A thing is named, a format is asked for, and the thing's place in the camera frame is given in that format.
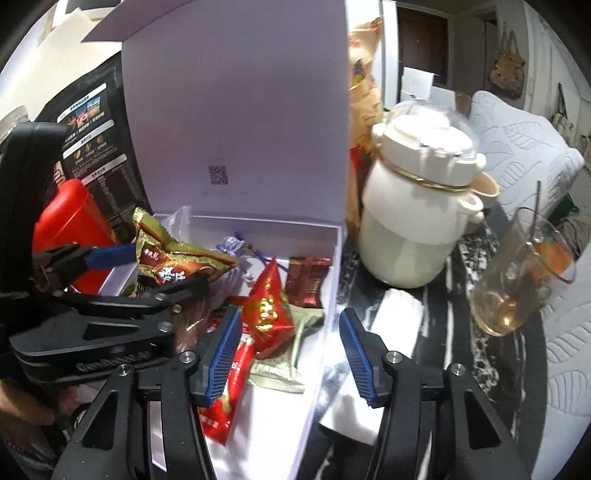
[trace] qr code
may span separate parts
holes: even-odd
[[[208,169],[212,185],[228,185],[228,172],[225,165],[210,166]]]

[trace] white jar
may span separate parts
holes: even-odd
[[[469,185],[486,159],[465,120],[426,102],[399,104],[374,141],[381,158],[363,192],[361,260],[389,285],[420,287],[482,211]]]

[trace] red triangular package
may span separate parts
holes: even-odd
[[[251,330],[256,358],[263,360],[294,336],[287,295],[281,286],[277,261],[273,258],[254,284],[242,309]]]

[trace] transparent dome lid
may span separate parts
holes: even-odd
[[[425,100],[399,103],[388,114],[385,130],[421,148],[429,148],[441,158],[474,158],[478,136],[466,118],[454,110]]]

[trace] table top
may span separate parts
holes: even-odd
[[[502,208],[495,205],[486,216],[486,225],[458,243],[435,280],[423,288],[407,290],[426,307],[412,358],[428,367],[443,369],[453,362],[469,368],[511,432],[531,473],[546,413],[548,373],[541,316],[533,314],[522,328],[510,335],[491,337],[472,322],[466,298],[508,228],[509,221]],[[446,277],[449,285],[450,275],[452,282],[448,288]],[[352,307],[369,329],[389,288],[367,272],[358,254],[345,248],[337,295],[339,312]],[[338,322],[335,322],[330,335],[338,334]],[[319,423],[349,372],[344,356],[325,366],[298,480],[365,477],[373,447]]]

